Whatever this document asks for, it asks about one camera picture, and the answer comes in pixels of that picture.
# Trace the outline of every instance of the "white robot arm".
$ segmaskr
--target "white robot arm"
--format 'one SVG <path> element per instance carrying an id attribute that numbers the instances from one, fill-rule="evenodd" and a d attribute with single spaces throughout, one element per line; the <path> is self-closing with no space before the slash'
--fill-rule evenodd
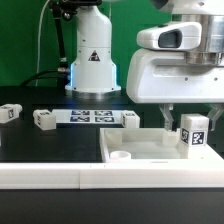
<path id="1" fill-rule="evenodd" d="M 137 42 L 144 49 L 132 57 L 128 96 L 136 103 L 222 104 L 224 1 L 151 2 L 171 12 L 173 21 L 138 34 Z"/>
<path id="2" fill-rule="evenodd" d="M 77 17 L 77 58 L 71 66 L 67 95 L 102 99 L 120 93 L 116 65 L 111 60 L 112 25 L 98 10 L 101 3 L 102 0 L 58 0 L 50 3 L 58 33 L 60 61 L 65 67 L 68 63 L 58 20 L 61 16 L 68 21 L 74 15 Z"/>

